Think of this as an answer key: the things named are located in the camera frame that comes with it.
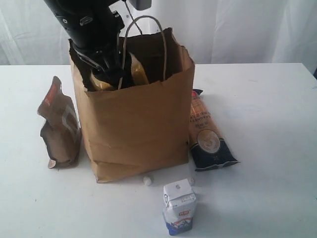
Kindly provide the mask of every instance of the white curtain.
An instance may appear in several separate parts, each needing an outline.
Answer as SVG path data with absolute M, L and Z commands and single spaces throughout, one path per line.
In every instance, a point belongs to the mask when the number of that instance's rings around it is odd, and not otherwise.
M 317 0 L 152 0 L 196 63 L 302 62 L 317 68 Z M 114 4 L 126 24 L 122 2 Z M 43 0 L 0 0 L 0 64 L 68 64 L 67 35 Z M 158 30 L 140 20 L 144 33 Z M 131 35 L 137 34 L 134 27 Z

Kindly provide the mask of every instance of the table surface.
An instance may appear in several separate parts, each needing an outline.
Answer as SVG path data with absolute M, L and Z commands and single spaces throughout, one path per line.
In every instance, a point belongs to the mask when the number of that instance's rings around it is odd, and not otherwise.
M 169 237 L 165 184 L 193 176 L 194 227 L 178 237 L 317 237 L 317 81 L 300 63 L 197 65 L 196 88 L 241 163 L 193 162 L 97 184 L 78 167 L 49 170 L 37 107 L 52 78 L 74 99 L 70 66 L 0 66 L 0 237 Z

